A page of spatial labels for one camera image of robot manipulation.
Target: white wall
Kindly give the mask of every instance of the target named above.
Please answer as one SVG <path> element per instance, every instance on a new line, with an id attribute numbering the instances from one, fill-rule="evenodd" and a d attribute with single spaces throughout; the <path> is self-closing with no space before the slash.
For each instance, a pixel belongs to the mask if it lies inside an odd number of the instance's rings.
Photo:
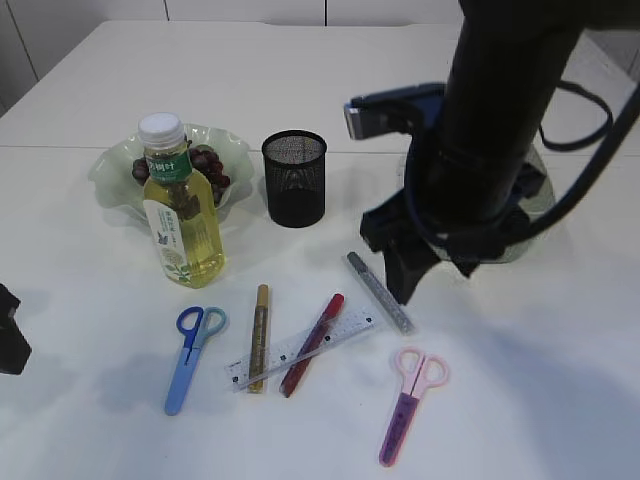
<path id="1" fill-rule="evenodd" d="M 0 115 L 36 84 L 7 4 L 0 2 Z"/>
<path id="2" fill-rule="evenodd" d="M 166 20 L 162 0 L 8 0 L 40 78 L 105 20 Z"/>
<path id="3" fill-rule="evenodd" d="M 461 23 L 458 0 L 327 0 L 328 25 Z"/>
<path id="4" fill-rule="evenodd" d="M 589 32 L 589 36 L 631 78 L 640 81 L 640 32 Z"/>
<path id="5" fill-rule="evenodd" d="M 324 0 L 167 0 L 171 20 L 324 25 Z"/>
<path id="6" fill-rule="evenodd" d="M 458 0 L 326 0 L 326 6 L 330 26 L 462 21 Z M 0 0 L 0 104 L 11 107 L 103 21 L 168 18 L 324 25 L 325 0 Z M 592 37 L 640 80 L 640 33 Z"/>

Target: pink scissors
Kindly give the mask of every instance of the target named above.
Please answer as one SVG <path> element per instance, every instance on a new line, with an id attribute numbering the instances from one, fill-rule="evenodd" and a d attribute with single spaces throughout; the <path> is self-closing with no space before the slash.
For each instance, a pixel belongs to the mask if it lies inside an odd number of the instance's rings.
<path id="1" fill-rule="evenodd" d="M 409 370 L 405 367 L 403 360 L 408 356 L 417 356 L 418 360 Z M 416 413 L 420 399 L 430 388 L 441 387 L 449 380 L 449 367 L 443 359 L 435 355 L 426 355 L 422 350 L 414 347 L 403 348 L 398 352 L 395 359 L 396 368 L 400 371 L 404 380 L 402 382 L 402 392 L 396 403 L 393 418 L 387 430 L 387 436 L 380 450 L 380 463 L 385 467 L 390 467 L 396 463 L 398 452 L 404 437 L 407 435 L 409 425 L 413 415 Z M 438 369 L 439 375 L 430 378 L 432 367 Z"/>

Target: wire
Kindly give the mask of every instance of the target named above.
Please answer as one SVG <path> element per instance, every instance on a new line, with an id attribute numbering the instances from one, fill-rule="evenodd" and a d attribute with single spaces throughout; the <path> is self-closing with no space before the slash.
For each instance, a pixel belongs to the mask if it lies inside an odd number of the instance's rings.
<path id="1" fill-rule="evenodd" d="M 529 240 L 562 220 L 584 198 L 609 165 L 640 116 L 640 85 L 625 104 L 609 134 L 602 141 L 575 183 L 550 210 L 521 232 L 502 238 L 506 246 Z"/>
<path id="2" fill-rule="evenodd" d="M 591 135 L 588 135 L 580 140 L 576 140 L 568 143 L 557 143 L 557 142 L 552 142 L 548 140 L 544 134 L 542 125 L 540 125 L 540 127 L 538 128 L 538 131 L 540 132 L 540 138 L 542 139 L 542 144 L 545 147 L 547 147 L 549 150 L 553 150 L 556 152 L 573 152 L 575 150 L 581 150 L 590 145 L 593 145 L 598 140 L 604 138 L 604 136 L 607 133 L 609 133 L 609 131 L 611 130 L 611 127 L 613 126 L 613 113 L 611 113 L 611 109 L 609 108 L 609 105 L 607 105 L 607 102 L 605 102 L 601 97 L 599 97 L 595 93 L 590 92 L 589 90 L 584 88 L 582 85 L 578 85 L 577 83 L 574 83 L 574 82 L 560 80 L 560 82 L 558 82 L 558 88 L 560 90 L 565 90 L 567 92 L 574 93 L 583 98 L 586 98 L 587 100 L 592 101 L 604 111 L 604 113 L 607 115 L 607 120 L 602 124 L 600 128 L 598 128 L 598 130 L 593 132 Z"/>

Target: blue scissor handle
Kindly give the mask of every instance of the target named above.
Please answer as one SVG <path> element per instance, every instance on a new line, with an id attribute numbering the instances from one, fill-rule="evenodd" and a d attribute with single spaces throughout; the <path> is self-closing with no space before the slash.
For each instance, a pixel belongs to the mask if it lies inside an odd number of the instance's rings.
<path id="1" fill-rule="evenodd" d="M 213 315 L 217 315 L 220 320 L 213 326 L 209 327 L 209 322 L 211 321 L 211 317 Z M 194 348 L 202 348 L 207 341 L 207 339 L 219 333 L 227 324 L 227 314 L 224 310 L 218 307 L 208 307 L 204 310 L 204 314 L 202 317 L 202 324 L 198 332 L 196 333 L 195 341 L 193 342 Z"/>
<path id="2" fill-rule="evenodd" d="M 198 314 L 196 323 L 193 325 L 192 328 L 184 328 L 183 324 L 185 319 L 189 315 L 194 313 Z M 176 320 L 176 326 L 178 327 L 178 330 L 180 330 L 180 333 L 182 333 L 185 336 L 183 348 L 190 349 L 193 346 L 193 342 L 195 341 L 196 336 L 198 335 L 198 331 L 200 330 L 200 322 L 202 322 L 203 316 L 204 316 L 204 309 L 198 306 L 189 307 L 178 316 L 178 320 Z"/>

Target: purple blade cover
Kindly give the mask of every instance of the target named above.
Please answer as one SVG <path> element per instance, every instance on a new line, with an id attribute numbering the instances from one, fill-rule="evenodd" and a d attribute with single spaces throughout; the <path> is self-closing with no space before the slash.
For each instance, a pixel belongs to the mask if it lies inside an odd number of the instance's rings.
<path id="1" fill-rule="evenodd" d="M 382 450 L 380 450 L 379 460 L 381 465 L 390 467 L 396 462 L 398 452 L 402 447 L 404 437 L 407 435 L 419 402 L 420 399 L 406 393 L 401 393 L 400 397 L 398 397 L 396 409 L 393 412 L 387 435 L 382 444 Z"/>

